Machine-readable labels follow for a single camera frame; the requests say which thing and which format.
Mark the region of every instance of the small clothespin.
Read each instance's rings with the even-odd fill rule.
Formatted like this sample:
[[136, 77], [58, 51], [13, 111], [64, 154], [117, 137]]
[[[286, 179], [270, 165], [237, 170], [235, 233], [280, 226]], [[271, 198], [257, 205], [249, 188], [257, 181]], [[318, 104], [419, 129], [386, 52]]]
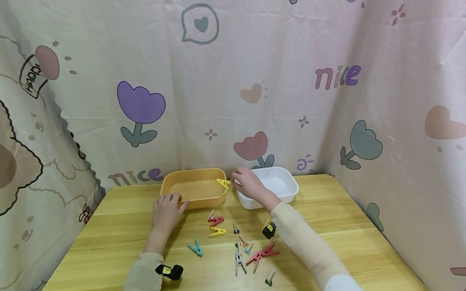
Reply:
[[210, 227], [210, 230], [215, 231], [215, 233], [212, 233], [209, 235], [209, 237], [220, 237], [224, 236], [226, 234], [226, 230], [223, 228], [217, 228], [217, 227]]
[[240, 239], [243, 242], [243, 248], [246, 248], [249, 245], [249, 243], [247, 242], [247, 240], [244, 239], [242, 235], [240, 235]]
[[256, 273], [257, 266], [259, 265], [260, 258], [262, 257], [262, 251], [258, 250], [252, 257], [249, 258], [249, 260], [246, 262], [246, 266], [249, 265], [251, 262], [254, 262], [254, 271], [253, 273]]
[[269, 218], [269, 220], [267, 220], [267, 223], [262, 227], [262, 234], [267, 239], [272, 239], [275, 235], [276, 228], [277, 226], [275, 225], [275, 222], [271, 221]]
[[251, 254], [251, 248], [253, 247], [254, 242], [250, 243], [249, 246], [244, 248], [244, 252], [249, 256]]
[[265, 279], [265, 284], [269, 285], [270, 287], [272, 287], [272, 278], [275, 274], [275, 269], [272, 269], [267, 277], [267, 279]]
[[236, 228], [236, 224], [234, 222], [233, 222], [233, 233], [234, 234], [240, 233], [240, 230]]
[[213, 222], [210, 226], [214, 227], [215, 225], [218, 225], [222, 222], [225, 221], [225, 218], [223, 216], [217, 216], [217, 217], [211, 217], [207, 219], [208, 222]]
[[174, 265], [172, 268], [161, 264], [155, 268], [155, 272], [157, 274], [165, 276], [171, 280], [180, 280], [183, 270], [183, 267], [180, 265]]
[[262, 251], [262, 256], [271, 257], [271, 256], [279, 255], [280, 254], [279, 251], [272, 250], [274, 246], [275, 246], [275, 243], [271, 243], [270, 246], [268, 246], [265, 250]]
[[217, 179], [217, 182], [220, 183], [220, 185], [222, 185], [223, 187], [227, 188], [228, 189], [228, 185], [231, 184], [230, 181], [227, 181], [227, 180], [222, 180], [222, 179]]
[[243, 256], [241, 254], [241, 244], [235, 243], [236, 246], [236, 276], [238, 276], [238, 266], [241, 265], [245, 274], [247, 274], [246, 266], [244, 265]]
[[202, 257], [203, 253], [202, 253], [201, 246], [199, 245], [198, 240], [195, 240], [195, 242], [196, 242], [196, 246], [193, 246], [192, 244], [189, 244], [188, 248], [190, 250], [192, 250], [193, 252], [195, 252], [196, 255], [198, 255], [199, 257]]

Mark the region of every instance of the wooden table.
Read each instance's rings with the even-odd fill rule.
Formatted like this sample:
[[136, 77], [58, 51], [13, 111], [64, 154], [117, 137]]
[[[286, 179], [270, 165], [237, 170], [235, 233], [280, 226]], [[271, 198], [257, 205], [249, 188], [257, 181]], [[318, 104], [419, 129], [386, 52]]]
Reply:
[[[426, 290], [340, 184], [328, 175], [297, 176], [300, 192], [291, 203], [330, 244], [365, 291]], [[66, 254], [44, 291], [121, 290], [131, 265], [141, 253], [151, 227], [152, 202], [160, 185], [118, 187], [104, 198], [93, 217]], [[233, 234], [235, 221], [241, 234], [254, 241], [252, 253], [269, 241], [261, 228], [269, 218], [264, 209], [246, 210], [236, 193], [226, 193], [214, 216], [222, 215], [222, 237], [209, 238], [207, 216], [211, 209], [188, 210], [172, 233], [164, 254], [165, 263], [182, 265], [180, 281], [164, 278], [162, 289], [191, 291], [226, 290], [318, 290], [304, 264], [275, 235], [280, 255], [263, 258], [253, 274], [239, 269], [235, 277]], [[198, 239], [204, 256], [187, 248]], [[273, 286], [264, 280], [276, 269]]]

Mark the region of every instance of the child's hand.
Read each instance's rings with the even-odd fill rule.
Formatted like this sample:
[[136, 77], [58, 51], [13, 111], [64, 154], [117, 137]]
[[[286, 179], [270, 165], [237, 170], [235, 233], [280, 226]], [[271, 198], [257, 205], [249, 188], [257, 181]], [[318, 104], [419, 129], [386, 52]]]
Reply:
[[185, 201], [178, 209], [179, 193], [161, 196], [152, 204], [152, 231], [143, 252], [162, 254], [171, 232], [188, 206]]
[[185, 201], [178, 209], [178, 201], [181, 201], [181, 195], [178, 192], [168, 193], [154, 201], [152, 204], [152, 232], [167, 238], [170, 236], [189, 203], [189, 201]]
[[231, 174], [230, 181], [244, 196], [259, 202], [269, 212], [281, 201], [273, 192], [264, 187], [256, 174], [250, 169], [237, 168]]

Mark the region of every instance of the white plastic tray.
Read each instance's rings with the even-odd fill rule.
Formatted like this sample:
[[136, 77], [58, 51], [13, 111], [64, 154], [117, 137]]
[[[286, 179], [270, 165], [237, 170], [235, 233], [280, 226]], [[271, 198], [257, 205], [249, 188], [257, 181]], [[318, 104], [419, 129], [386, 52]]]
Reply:
[[[290, 203], [299, 192], [298, 183], [296, 183], [293, 176], [285, 168], [261, 168], [254, 169], [253, 172], [256, 174], [256, 176], [259, 177], [265, 188], [274, 192], [275, 195], [277, 195], [285, 203]], [[247, 198], [239, 191], [237, 192], [240, 203], [244, 208], [262, 208], [262, 205], [260, 205], [257, 201]]]

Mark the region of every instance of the yellow plastic basin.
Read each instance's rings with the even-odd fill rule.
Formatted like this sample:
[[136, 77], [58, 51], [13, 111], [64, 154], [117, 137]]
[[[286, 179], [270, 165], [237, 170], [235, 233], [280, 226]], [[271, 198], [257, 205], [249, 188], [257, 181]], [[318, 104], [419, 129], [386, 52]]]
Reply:
[[189, 200], [186, 209], [220, 205], [225, 199], [226, 188], [217, 182], [226, 180], [221, 169], [194, 169], [169, 173], [163, 183], [160, 195], [179, 192], [184, 202]]

